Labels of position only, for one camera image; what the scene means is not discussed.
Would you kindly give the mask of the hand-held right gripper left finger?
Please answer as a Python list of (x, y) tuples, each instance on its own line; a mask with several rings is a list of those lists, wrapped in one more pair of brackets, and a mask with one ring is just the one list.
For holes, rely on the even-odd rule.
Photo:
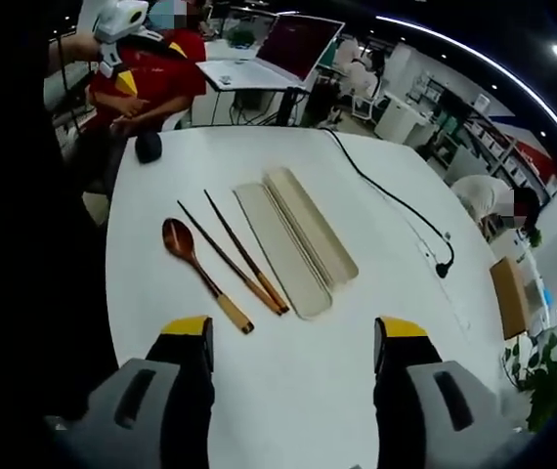
[(213, 367), (212, 318), (173, 320), (91, 393), (81, 418), (45, 421), (81, 468), (206, 468)]

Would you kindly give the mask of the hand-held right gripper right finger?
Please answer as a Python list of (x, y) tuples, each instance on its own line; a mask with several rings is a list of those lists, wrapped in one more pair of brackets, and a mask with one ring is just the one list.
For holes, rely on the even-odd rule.
[(380, 468), (505, 468), (533, 438), (414, 322), (377, 318), (373, 361)]

